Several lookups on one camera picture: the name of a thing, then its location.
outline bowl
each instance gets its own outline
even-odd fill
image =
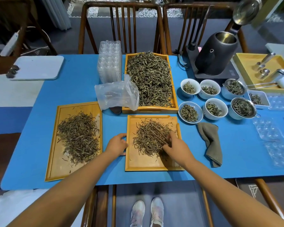
[[[203,80],[201,83],[200,83],[200,87],[201,87],[201,90],[199,92],[199,96],[202,98],[202,99],[210,99],[210,98],[213,98],[217,95],[219,95],[220,91],[221,91],[221,88],[219,86],[219,84],[216,82],[216,81],[213,81],[213,80]],[[214,89],[216,89],[217,91],[217,94],[215,95],[209,95],[207,94],[206,92],[204,92],[202,90],[202,87],[213,87]]]
[[[226,88],[226,86],[227,86],[231,81],[233,81],[233,80],[237,80],[237,79],[227,79],[227,80],[225,81],[225,83],[223,84],[223,87],[222,87],[222,89],[221,89],[221,94],[223,95],[223,97],[224,97],[225,99],[231,100],[231,99],[234,99],[234,98],[236,98],[236,97],[243,96],[243,95],[246,93],[246,87],[245,87],[245,85],[242,84],[242,82],[240,82],[240,81],[238,81],[238,80],[237,80],[237,81],[238,81],[239,84],[241,85],[242,90],[243,90],[243,93],[242,93],[241,95],[236,95],[236,94],[233,94],[233,93],[231,93],[230,91],[228,91],[227,88]]]
[[[269,100],[268,100],[267,95],[265,94],[265,92],[254,91],[254,90],[247,90],[247,92],[244,95],[244,98],[246,98],[246,99],[248,99],[248,100],[250,100],[252,102],[249,94],[258,95],[260,97],[260,100],[263,103],[263,105],[258,105],[258,104],[254,103],[254,106],[257,109],[266,109],[266,108],[270,107],[270,103],[269,103]]]
[[[220,110],[222,110],[221,116],[214,116],[213,114],[211,114],[206,108],[207,103],[214,103]],[[226,106],[226,104],[222,100],[215,99],[215,98],[206,100],[202,108],[203,108],[203,113],[205,117],[208,119],[212,119],[212,120],[219,120],[220,118],[223,118],[224,116],[226,116],[228,113],[228,107]]]
[[[247,101],[247,102],[249,103],[250,108],[251,108],[251,110],[252,110],[252,112],[251,112],[251,114],[250,114],[249,116],[243,116],[243,115],[239,114],[239,113],[234,109],[233,103],[234,103],[236,100]],[[249,101],[249,100],[247,100],[247,99],[245,99],[245,98],[243,98],[243,97],[237,97],[237,98],[234,98],[234,99],[231,100],[231,104],[230,104],[230,106],[229,106],[229,108],[228,108],[228,114],[229,114],[233,119],[237,119],[237,120],[240,120],[240,119],[252,119],[252,118],[254,118],[254,117],[256,116],[256,114],[257,114],[257,109],[255,108],[254,104],[253,104],[251,101]]]
[[[182,115],[180,114],[180,110],[186,104],[188,104],[189,106],[192,106],[197,111],[199,118],[196,122],[189,122],[189,121],[186,121],[184,118],[182,118]],[[187,122],[187,123],[190,123],[190,124],[196,124],[203,119],[203,111],[202,111],[201,107],[199,105],[197,105],[196,103],[189,102],[189,101],[186,101],[186,102],[180,104],[178,114],[184,122]]]
[[[186,91],[183,90],[183,86],[184,86],[188,81],[189,81],[189,84],[191,84],[191,85],[193,86],[194,90],[195,90],[195,93],[193,93],[193,94],[188,93],[188,92],[186,92]],[[182,82],[181,82],[181,92],[182,92],[182,95],[183,95],[184,97],[186,97],[186,98],[190,98],[190,97],[192,97],[192,96],[198,94],[198,93],[200,92],[200,90],[201,90],[200,84],[199,84],[197,81],[193,80],[193,79],[184,79],[184,80],[182,80]]]

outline white sneaker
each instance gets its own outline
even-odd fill
[[[143,201],[136,201],[131,209],[130,227],[142,227],[142,220],[145,213],[145,204]]]
[[[151,201],[151,226],[158,224],[163,227],[164,207],[163,202],[159,197],[155,197]]]

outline gray cloth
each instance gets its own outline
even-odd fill
[[[212,160],[213,167],[220,167],[222,165],[222,150],[218,135],[219,127],[207,122],[200,122],[197,126],[207,146],[206,156]]]

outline clear plastic bag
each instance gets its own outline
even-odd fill
[[[124,81],[95,85],[95,91],[101,110],[117,106],[129,107],[133,111],[138,109],[138,87],[127,74]]]

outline square wooden tray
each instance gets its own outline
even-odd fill
[[[125,71],[124,73],[127,74],[127,61],[131,59],[132,57],[136,56],[138,53],[132,53],[132,54],[126,54],[125,57]],[[168,65],[170,67],[168,55],[162,55],[158,53],[154,53],[155,56],[160,56],[162,59],[167,60]],[[172,107],[157,107],[157,106],[143,106],[138,107],[138,110],[132,111],[129,107],[122,107],[123,114],[177,114],[178,113],[178,102],[177,102],[177,96],[176,91],[174,87],[174,81],[173,76],[171,74],[170,70],[170,76],[171,76],[171,84],[172,84],[172,98],[170,102],[172,103]]]
[[[83,163],[75,165],[70,162],[67,155],[63,154],[65,147],[63,145],[63,142],[58,142],[60,137],[57,136],[57,129],[60,122],[66,118],[69,118],[70,116],[77,115],[80,112],[84,112],[88,115],[91,113],[94,117],[96,117],[97,127],[100,130],[100,150],[98,152],[98,155],[102,153],[102,111],[99,107],[98,102],[76,103],[58,106],[55,125],[53,129],[53,139],[51,142],[51,148],[45,176],[46,182],[63,179],[84,165]]]
[[[156,119],[162,124],[168,124],[172,130],[177,131],[178,138],[181,139],[180,125],[176,116],[170,115],[128,115],[127,116],[127,136],[126,142],[128,148],[125,156],[125,171],[168,171],[168,170],[184,170],[169,156],[160,158],[157,156],[148,156],[138,153],[133,145],[133,138],[136,137],[137,124],[145,119]]]
[[[265,68],[270,70],[268,77],[264,80],[259,80],[257,78],[258,72],[254,71],[252,69],[252,66],[254,66],[257,62],[260,62],[265,56],[266,54],[253,54],[253,53],[236,53],[233,56],[234,62],[236,63],[239,71],[241,72],[241,75],[244,78],[246,85],[251,85],[251,86],[248,86],[248,88],[267,86],[267,84],[253,86],[253,84],[271,82],[271,81],[268,81],[269,76],[273,72],[275,72],[277,69],[284,68],[283,57],[280,55],[276,55],[270,61],[268,61],[267,64],[265,64]],[[253,89],[253,90],[284,94],[284,88],[280,88],[278,86],[263,87],[259,89]]]

